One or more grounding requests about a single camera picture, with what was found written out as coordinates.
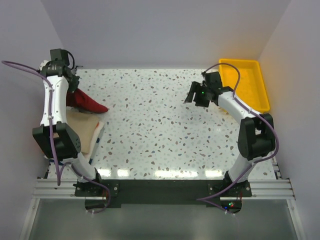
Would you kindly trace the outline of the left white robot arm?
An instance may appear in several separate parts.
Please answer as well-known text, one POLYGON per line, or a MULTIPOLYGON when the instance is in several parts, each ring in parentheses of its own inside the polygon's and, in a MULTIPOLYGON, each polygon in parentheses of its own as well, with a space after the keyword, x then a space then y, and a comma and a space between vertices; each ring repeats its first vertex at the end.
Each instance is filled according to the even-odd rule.
POLYGON ((79 85, 79 77, 69 67, 71 56, 65 49, 52 49, 50 61, 39 71, 44 85, 44 110, 40 126, 33 128, 32 136, 45 156, 53 159, 58 181, 64 167, 70 166, 78 182, 87 183, 86 191, 99 196, 104 184, 82 154, 80 137, 67 122, 67 94, 74 93, 79 85))

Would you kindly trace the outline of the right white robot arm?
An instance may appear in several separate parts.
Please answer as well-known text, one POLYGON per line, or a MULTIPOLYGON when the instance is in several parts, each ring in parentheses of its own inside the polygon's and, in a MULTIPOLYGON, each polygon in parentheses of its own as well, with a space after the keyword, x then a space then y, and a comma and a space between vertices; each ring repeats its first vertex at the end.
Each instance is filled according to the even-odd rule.
POLYGON ((275 152, 277 144, 273 117, 262 114, 236 95, 236 89, 223 86, 220 74, 216 72, 203 73, 203 81, 193 81, 185 103, 195 102, 197 107, 209 107, 210 103, 227 111, 239 124, 237 148, 239 155, 225 174, 228 181, 223 183, 223 192, 230 197, 240 190, 241 182, 248 180, 255 164, 268 159, 275 152))

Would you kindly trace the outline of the dark red t shirt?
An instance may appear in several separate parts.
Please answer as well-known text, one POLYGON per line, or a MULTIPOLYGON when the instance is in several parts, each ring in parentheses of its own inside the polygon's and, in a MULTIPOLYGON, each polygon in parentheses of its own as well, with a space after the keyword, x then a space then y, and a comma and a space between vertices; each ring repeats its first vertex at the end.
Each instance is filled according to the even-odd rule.
POLYGON ((79 88, 74 92, 67 92, 66 105, 96 114, 103 114, 109 110, 106 106, 96 102, 79 88))

